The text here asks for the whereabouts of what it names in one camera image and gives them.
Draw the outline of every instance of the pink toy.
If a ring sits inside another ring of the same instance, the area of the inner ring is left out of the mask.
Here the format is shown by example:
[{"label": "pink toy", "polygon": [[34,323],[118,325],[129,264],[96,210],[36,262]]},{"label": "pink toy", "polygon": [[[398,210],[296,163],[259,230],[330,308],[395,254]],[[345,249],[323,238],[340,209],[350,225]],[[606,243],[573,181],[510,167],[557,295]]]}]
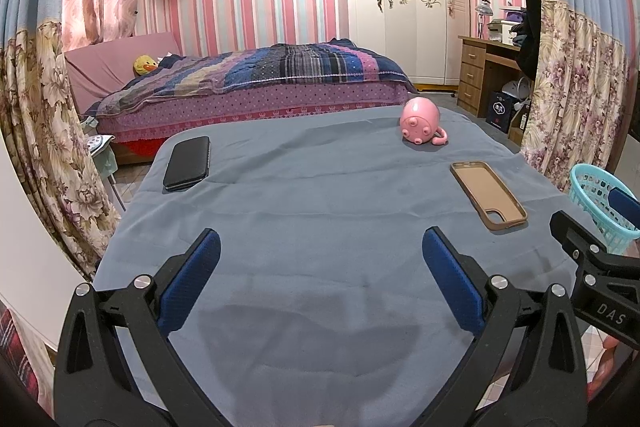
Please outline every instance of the pink toy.
[{"label": "pink toy", "polygon": [[428,98],[417,96],[406,103],[400,117],[402,136],[416,145],[431,141],[444,145],[449,140],[446,131],[439,127],[440,112]]}]

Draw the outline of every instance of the yellow duck plush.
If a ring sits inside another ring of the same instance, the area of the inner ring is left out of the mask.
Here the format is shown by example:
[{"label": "yellow duck plush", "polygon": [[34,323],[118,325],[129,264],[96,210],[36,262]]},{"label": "yellow duck plush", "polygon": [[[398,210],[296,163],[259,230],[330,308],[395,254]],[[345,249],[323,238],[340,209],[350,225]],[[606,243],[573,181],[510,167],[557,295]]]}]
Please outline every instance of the yellow duck plush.
[{"label": "yellow duck plush", "polygon": [[158,63],[153,60],[149,55],[142,55],[142,57],[136,58],[133,63],[133,70],[137,74],[147,74],[149,71],[157,70]]}]

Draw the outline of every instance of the black smartphone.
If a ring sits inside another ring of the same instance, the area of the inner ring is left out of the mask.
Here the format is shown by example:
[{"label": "black smartphone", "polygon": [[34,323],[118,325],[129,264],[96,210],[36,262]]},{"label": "black smartphone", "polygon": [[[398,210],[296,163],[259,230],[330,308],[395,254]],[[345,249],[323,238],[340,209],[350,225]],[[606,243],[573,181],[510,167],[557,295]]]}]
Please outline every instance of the black smartphone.
[{"label": "black smartphone", "polygon": [[166,166],[162,185],[168,192],[193,187],[209,175],[209,137],[177,143]]}]

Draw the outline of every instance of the person's hand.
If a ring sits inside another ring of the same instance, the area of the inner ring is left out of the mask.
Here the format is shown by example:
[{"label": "person's hand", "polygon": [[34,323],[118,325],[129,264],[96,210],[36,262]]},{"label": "person's hand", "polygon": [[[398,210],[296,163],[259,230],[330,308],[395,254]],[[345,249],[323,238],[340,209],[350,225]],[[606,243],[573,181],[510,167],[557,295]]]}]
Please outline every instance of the person's hand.
[{"label": "person's hand", "polygon": [[598,370],[593,376],[593,380],[591,380],[591,383],[587,384],[588,400],[591,400],[591,398],[593,398],[593,395],[597,390],[599,390],[599,388],[602,387],[604,381],[607,380],[607,378],[611,374],[611,371],[613,371],[613,355],[615,354],[616,347],[619,343],[619,340],[616,340],[609,335],[607,335],[607,338],[602,342],[602,347],[604,347],[605,351],[600,358]]}]

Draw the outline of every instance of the blue gripper pad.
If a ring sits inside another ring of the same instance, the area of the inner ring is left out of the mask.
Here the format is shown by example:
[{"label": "blue gripper pad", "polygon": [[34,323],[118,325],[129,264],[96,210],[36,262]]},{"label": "blue gripper pad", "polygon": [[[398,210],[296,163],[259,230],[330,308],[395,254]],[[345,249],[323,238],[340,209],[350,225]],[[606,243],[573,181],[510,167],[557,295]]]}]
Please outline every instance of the blue gripper pad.
[{"label": "blue gripper pad", "polygon": [[609,191],[609,206],[625,217],[636,229],[640,229],[640,203],[617,187]]},{"label": "blue gripper pad", "polygon": [[214,230],[193,250],[160,298],[158,329],[166,337],[183,325],[213,270],[220,261],[220,236]]},{"label": "blue gripper pad", "polygon": [[460,327],[479,337],[484,330],[482,297],[433,229],[424,232],[422,256]]}]

